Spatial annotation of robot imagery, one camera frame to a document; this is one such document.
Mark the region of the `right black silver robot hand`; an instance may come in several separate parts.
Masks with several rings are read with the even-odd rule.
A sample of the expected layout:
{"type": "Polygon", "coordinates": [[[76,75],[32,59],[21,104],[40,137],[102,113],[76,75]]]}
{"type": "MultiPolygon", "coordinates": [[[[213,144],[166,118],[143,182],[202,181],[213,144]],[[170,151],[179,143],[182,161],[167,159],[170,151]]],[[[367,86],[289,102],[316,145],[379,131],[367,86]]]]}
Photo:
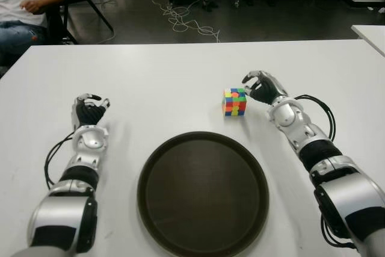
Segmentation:
{"type": "Polygon", "coordinates": [[[245,84],[245,94],[258,102],[272,105],[277,98],[288,97],[281,83],[263,70],[249,72],[242,83],[245,84]]]}

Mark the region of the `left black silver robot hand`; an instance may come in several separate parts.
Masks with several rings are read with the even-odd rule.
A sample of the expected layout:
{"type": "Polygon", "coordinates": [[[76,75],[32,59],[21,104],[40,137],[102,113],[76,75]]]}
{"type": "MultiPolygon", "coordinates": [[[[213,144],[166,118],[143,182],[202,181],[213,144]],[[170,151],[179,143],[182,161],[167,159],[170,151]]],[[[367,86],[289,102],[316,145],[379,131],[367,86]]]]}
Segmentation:
{"type": "Polygon", "coordinates": [[[106,110],[110,107],[108,98],[84,93],[75,98],[72,105],[72,128],[77,130],[84,125],[97,125],[106,110]]]}

